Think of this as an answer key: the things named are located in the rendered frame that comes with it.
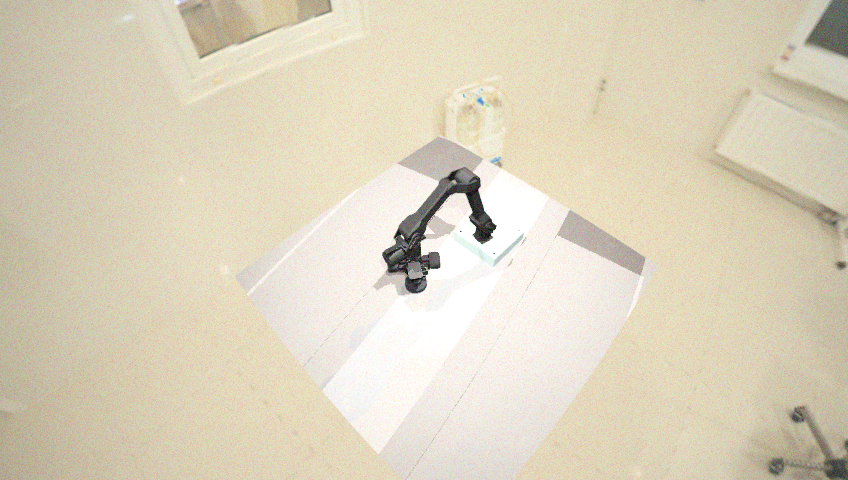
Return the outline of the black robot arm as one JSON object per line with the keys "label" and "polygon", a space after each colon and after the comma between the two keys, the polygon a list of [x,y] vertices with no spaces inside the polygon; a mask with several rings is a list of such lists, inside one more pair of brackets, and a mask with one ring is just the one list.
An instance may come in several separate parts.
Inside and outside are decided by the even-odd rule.
{"label": "black robot arm", "polygon": [[[457,184],[451,182],[454,180]],[[398,226],[393,237],[396,244],[382,252],[386,264],[391,268],[406,259],[407,255],[413,257],[421,252],[421,241],[426,238],[424,233],[427,223],[447,198],[454,193],[466,193],[472,209],[472,213],[468,217],[470,222],[476,226],[475,233],[472,236],[482,245],[493,239],[491,234],[497,225],[484,210],[478,191],[480,187],[480,178],[466,167],[452,171],[448,177],[441,179],[438,186],[420,208],[414,214],[408,215]],[[416,259],[416,261],[407,260],[405,266],[410,281],[421,280],[428,275],[427,266],[424,266],[420,259]]]}

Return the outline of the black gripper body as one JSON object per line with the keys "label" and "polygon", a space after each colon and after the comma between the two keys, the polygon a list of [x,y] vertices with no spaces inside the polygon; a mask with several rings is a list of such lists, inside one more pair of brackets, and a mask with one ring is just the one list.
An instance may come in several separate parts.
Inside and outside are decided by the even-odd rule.
{"label": "black gripper body", "polygon": [[427,266],[427,267],[430,266],[430,269],[440,269],[441,268],[441,261],[440,261],[439,252],[428,252],[428,255],[422,255],[422,256],[421,256],[421,252],[420,252],[417,256],[413,256],[413,257],[407,255],[406,259],[404,259],[403,261],[399,262],[398,264],[394,265],[391,268],[387,265],[388,272],[389,273],[395,273],[395,272],[398,272],[399,270],[406,270],[406,266],[405,266],[406,261],[407,260],[416,261],[416,259],[422,260],[422,264],[424,264],[424,266]]}

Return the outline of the black stepped round pedestal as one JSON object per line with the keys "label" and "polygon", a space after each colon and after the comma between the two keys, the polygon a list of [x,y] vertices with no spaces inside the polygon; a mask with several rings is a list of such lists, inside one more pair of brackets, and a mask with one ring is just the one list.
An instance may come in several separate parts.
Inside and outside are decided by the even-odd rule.
{"label": "black stepped round pedestal", "polygon": [[409,276],[407,276],[405,279],[405,287],[407,291],[412,294],[422,293],[427,287],[426,277],[422,278],[421,280],[410,281]]}

